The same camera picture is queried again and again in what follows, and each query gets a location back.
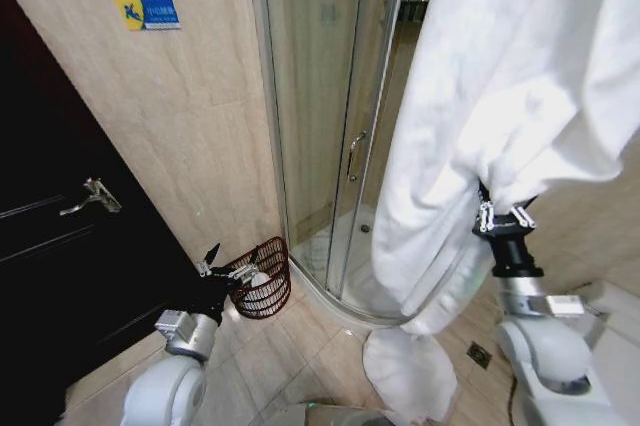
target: door lever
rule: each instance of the door lever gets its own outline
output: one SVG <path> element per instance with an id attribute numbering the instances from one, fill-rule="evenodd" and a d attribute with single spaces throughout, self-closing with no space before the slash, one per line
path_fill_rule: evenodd
<path id="1" fill-rule="evenodd" d="M 75 206 L 69 209 L 63 209 L 60 211 L 60 216 L 66 216 L 68 214 L 73 214 L 77 211 L 80 211 L 87 204 L 93 203 L 94 201 L 100 201 L 102 205 L 105 207 L 107 211 L 110 213 L 117 213 L 122 209 L 122 205 L 118 202 L 116 198 L 109 192 L 109 190 L 102 184 L 100 178 L 98 179 L 87 179 L 84 183 L 84 187 L 89 190 L 91 193 L 87 199 L 82 201 L 80 204 L 76 204 Z"/>
<path id="2" fill-rule="evenodd" d="M 349 159 L 347 160 L 347 178 L 349 178 L 349 181 L 351 181 L 351 182 L 353 182 L 356 179 L 358 179 L 358 174 L 360 174 L 360 173 L 351 174 L 351 166 L 353 164 L 353 155 L 355 153 L 356 147 L 358 146 L 358 143 L 360 143 L 360 141 L 362 141 L 366 137 L 367 137 L 367 132 L 366 131 L 362 131 L 356 137 L 356 139 L 354 139 L 351 142 L 351 146 L 349 146 Z"/>

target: blue and yellow sign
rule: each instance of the blue and yellow sign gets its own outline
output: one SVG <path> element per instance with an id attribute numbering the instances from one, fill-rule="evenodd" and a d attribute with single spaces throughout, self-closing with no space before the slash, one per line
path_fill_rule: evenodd
<path id="1" fill-rule="evenodd" d="M 180 29 L 173 0 L 115 0 L 130 31 Z"/>

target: glass shower door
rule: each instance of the glass shower door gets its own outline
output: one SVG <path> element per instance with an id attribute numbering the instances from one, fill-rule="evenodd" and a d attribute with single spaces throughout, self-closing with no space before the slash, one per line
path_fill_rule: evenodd
<path id="1" fill-rule="evenodd" d="M 375 205 L 364 203 L 363 195 L 397 4 L 398 0 L 360 0 L 327 284 L 352 309 L 394 319 L 400 316 L 400 306 L 373 274 Z"/>
<path id="2" fill-rule="evenodd" d="M 267 0 L 288 243 L 323 287 L 359 0 Z"/>
<path id="3" fill-rule="evenodd" d="M 347 301 L 343 289 L 355 278 L 347 257 L 399 0 L 264 1 L 289 250 L 317 284 Z M 370 263 L 360 271 L 366 295 Z M 390 316 L 387 309 L 381 315 Z"/>

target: beige floor tile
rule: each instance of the beige floor tile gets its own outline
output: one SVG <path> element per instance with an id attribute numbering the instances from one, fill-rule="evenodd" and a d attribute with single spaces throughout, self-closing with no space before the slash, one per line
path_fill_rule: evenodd
<path id="1" fill-rule="evenodd" d="M 235 358 L 259 410 L 305 365 L 304 358 L 277 321 L 259 332 Z"/>
<path id="2" fill-rule="evenodd" d="M 231 325 L 241 344 L 247 344 L 275 320 L 275 315 L 265 319 L 245 318 L 238 313 L 236 307 L 230 301 L 227 301 L 222 313 L 222 322 L 225 323 L 226 321 Z"/>
<path id="3" fill-rule="evenodd" d="M 436 339 L 447 352 L 449 359 L 451 359 L 453 368 L 456 372 L 456 377 L 459 380 L 467 378 L 471 368 L 475 366 L 473 360 L 467 356 L 467 350 L 469 349 L 471 342 L 463 341 L 448 329 L 438 333 L 436 335 Z"/>
<path id="4" fill-rule="evenodd" d="M 247 426 L 256 416 L 258 408 L 234 358 L 207 371 L 207 391 L 196 424 Z"/>
<path id="5" fill-rule="evenodd" d="M 509 426 L 509 419 L 475 388 L 462 383 L 462 393 L 449 420 L 452 426 Z"/>
<path id="6" fill-rule="evenodd" d="M 67 389 L 67 409 L 73 409 L 156 351 L 164 348 L 165 340 L 160 333 L 153 332 L 126 349 L 118 356 L 87 374 Z"/>
<path id="7" fill-rule="evenodd" d="M 296 274 L 291 272 L 291 297 L 293 299 L 300 299 L 305 296 L 304 287 L 300 280 L 296 277 Z"/>
<path id="8" fill-rule="evenodd" d="M 262 419 L 268 421 L 278 411 L 299 403 L 316 402 L 333 404 L 329 393 L 310 366 L 305 366 L 298 375 L 262 411 Z"/>
<path id="9" fill-rule="evenodd" d="M 362 341 L 341 330 L 309 363 L 336 404 L 362 406 L 373 392 L 362 366 Z"/>
<path id="10" fill-rule="evenodd" d="M 280 323 L 306 361 L 311 361 L 341 329 L 337 323 L 324 316 L 309 298 L 301 298 L 285 311 Z"/>
<path id="11" fill-rule="evenodd" d="M 242 342 L 235 333 L 234 325 L 228 317 L 223 318 L 222 324 L 216 330 L 215 343 L 213 344 L 211 357 L 207 363 L 207 369 L 216 369 L 233 356 L 241 347 Z"/>
<path id="12" fill-rule="evenodd" d="M 467 382 L 474 388 L 480 397 L 485 399 L 487 404 L 491 404 L 494 410 L 500 414 L 507 415 L 507 402 L 513 375 L 505 365 L 500 364 L 500 358 L 493 358 L 489 367 L 484 370 L 479 366 L 471 369 Z"/>

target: red wire basket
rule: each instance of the red wire basket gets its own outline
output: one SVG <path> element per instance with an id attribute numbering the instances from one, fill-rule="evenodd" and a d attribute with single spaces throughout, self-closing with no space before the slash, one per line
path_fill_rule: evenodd
<path id="1" fill-rule="evenodd" d="M 287 245 L 278 236 L 256 247 L 255 264 L 259 271 L 269 275 L 269 281 L 256 287 L 247 284 L 233 291 L 231 301 L 238 313 L 251 319 L 264 319 L 276 314 L 285 305 L 291 294 L 289 255 Z M 227 266 L 238 269 L 249 264 L 256 249 L 240 256 Z"/>

